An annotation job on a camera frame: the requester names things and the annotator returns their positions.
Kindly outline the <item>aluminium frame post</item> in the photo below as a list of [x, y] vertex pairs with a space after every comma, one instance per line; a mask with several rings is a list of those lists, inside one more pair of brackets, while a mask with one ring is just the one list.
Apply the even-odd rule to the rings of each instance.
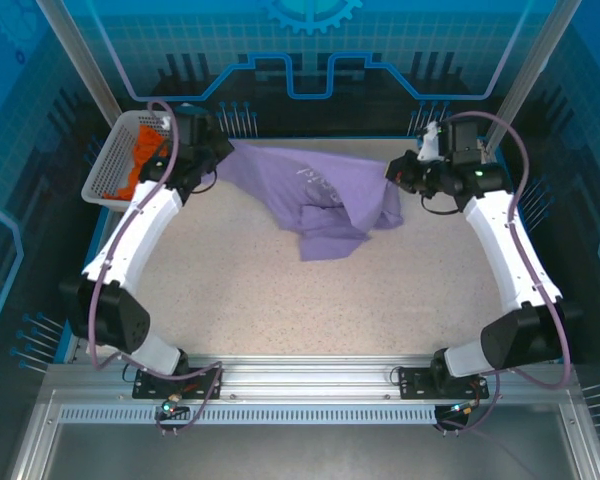
[[63, 0], [35, 1], [103, 118], [113, 127], [122, 110]]
[[497, 116], [508, 124], [512, 125], [581, 2], [582, 0], [556, 0], [497, 112]]

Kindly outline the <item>orange t-shirt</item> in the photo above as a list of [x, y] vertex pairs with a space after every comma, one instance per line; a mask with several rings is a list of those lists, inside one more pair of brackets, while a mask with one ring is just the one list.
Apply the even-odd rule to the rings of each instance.
[[115, 195], [104, 193], [108, 200], [130, 201], [139, 182], [144, 165], [157, 154], [166, 159], [169, 154], [168, 139], [148, 125], [140, 125], [138, 137], [132, 150], [133, 167], [127, 177], [127, 184], [117, 190]]

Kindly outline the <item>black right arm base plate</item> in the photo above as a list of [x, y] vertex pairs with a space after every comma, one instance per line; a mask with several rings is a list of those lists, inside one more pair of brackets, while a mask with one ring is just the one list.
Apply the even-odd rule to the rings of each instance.
[[398, 387], [402, 400], [485, 400], [490, 397], [484, 377], [455, 378], [434, 373], [430, 368], [400, 367]]

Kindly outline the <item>white plastic basket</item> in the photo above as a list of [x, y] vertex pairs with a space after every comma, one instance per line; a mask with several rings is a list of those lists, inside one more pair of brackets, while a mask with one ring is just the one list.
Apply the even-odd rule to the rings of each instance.
[[129, 200], [114, 200], [105, 195], [116, 196], [120, 188], [128, 185], [133, 167], [132, 151], [141, 126], [151, 127], [163, 137], [169, 136], [169, 131], [162, 128], [165, 116], [164, 111], [131, 110], [116, 120], [83, 184], [81, 197], [85, 202], [114, 212], [126, 211]]

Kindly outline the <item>purple t-shirt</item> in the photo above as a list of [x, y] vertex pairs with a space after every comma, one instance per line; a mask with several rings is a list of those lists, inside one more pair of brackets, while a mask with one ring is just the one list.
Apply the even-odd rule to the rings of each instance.
[[373, 230], [404, 222], [399, 189], [376, 160], [235, 141], [219, 178], [262, 202], [299, 235], [303, 261], [343, 259]]

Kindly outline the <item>steel front tray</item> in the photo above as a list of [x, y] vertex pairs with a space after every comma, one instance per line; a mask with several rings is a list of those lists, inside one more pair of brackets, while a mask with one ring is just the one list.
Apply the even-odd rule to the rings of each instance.
[[600, 480], [600, 434], [573, 400], [498, 406], [456, 433], [391, 422], [211, 421], [162, 435], [100, 405], [36, 407], [7, 480]]

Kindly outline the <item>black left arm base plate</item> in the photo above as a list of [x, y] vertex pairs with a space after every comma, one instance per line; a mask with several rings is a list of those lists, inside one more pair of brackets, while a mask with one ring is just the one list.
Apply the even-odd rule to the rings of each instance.
[[132, 389], [132, 398], [140, 400], [166, 400], [171, 395], [179, 395], [184, 400], [203, 400], [213, 387], [210, 398], [212, 400], [220, 397], [220, 381], [222, 376], [212, 384], [212, 380], [218, 372], [214, 368], [200, 376], [187, 380], [170, 381], [159, 379], [146, 372], [137, 371]]

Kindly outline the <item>aluminium mounting rail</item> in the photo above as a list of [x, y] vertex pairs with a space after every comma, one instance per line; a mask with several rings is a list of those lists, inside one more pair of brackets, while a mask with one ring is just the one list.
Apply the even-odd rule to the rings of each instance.
[[[195, 366], [222, 363], [224, 404], [397, 404], [395, 367], [427, 367], [427, 355], [193, 356]], [[39, 399], [64, 403], [131, 401], [123, 365], [97, 371], [87, 363], [48, 368]]]

